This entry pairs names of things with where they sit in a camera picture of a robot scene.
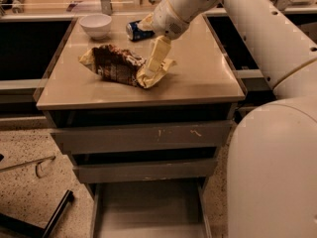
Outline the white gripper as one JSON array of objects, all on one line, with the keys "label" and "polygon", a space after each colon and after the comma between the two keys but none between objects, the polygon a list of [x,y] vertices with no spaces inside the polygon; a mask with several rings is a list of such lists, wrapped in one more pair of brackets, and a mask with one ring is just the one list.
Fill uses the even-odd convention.
[{"label": "white gripper", "polygon": [[159,36],[152,41],[151,54],[146,63],[149,73],[159,69],[171,49],[171,40],[178,39],[189,28],[189,24],[175,13],[169,0],[161,0],[137,26],[142,31],[153,30]]}]

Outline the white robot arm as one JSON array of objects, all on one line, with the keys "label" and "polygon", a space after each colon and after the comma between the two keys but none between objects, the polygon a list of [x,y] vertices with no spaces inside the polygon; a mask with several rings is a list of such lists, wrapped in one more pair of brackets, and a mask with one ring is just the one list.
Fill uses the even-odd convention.
[{"label": "white robot arm", "polygon": [[162,0],[140,22],[178,38],[222,5],[276,97],[250,112],[228,153],[229,238],[317,238],[317,52],[267,0]]}]

